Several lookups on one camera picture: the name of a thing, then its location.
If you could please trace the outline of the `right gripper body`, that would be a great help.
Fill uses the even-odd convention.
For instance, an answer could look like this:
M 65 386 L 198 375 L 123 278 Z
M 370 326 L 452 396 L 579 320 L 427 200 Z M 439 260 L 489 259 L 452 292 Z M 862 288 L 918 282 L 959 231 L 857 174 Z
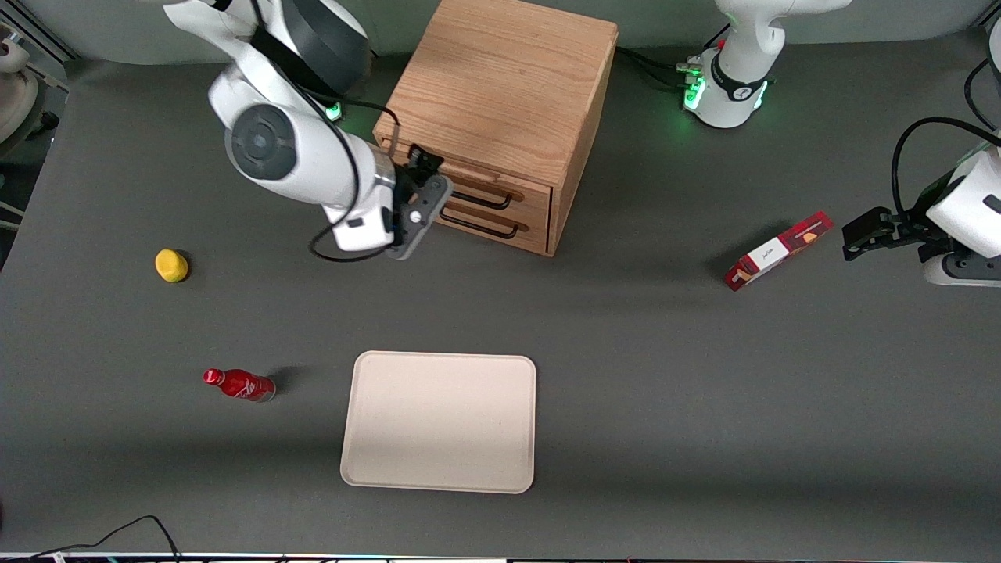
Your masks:
M 399 164 L 387 175 L 362 174 L 345 203 L 322 206 L 337 247 L 346 253 L 410 253 L 419 244 L 419 211 L 410 204 L 415 193 L 411 172 Z

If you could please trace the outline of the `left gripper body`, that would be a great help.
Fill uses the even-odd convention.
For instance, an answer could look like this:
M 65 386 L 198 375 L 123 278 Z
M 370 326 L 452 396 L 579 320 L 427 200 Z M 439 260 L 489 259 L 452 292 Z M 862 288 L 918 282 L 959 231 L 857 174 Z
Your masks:
M 998 260 L 1000 254 L 999 147 L 984 144 L 926 186 L 916 202 L 899 213 L 899 238 L 908 245 L 954 243 Z

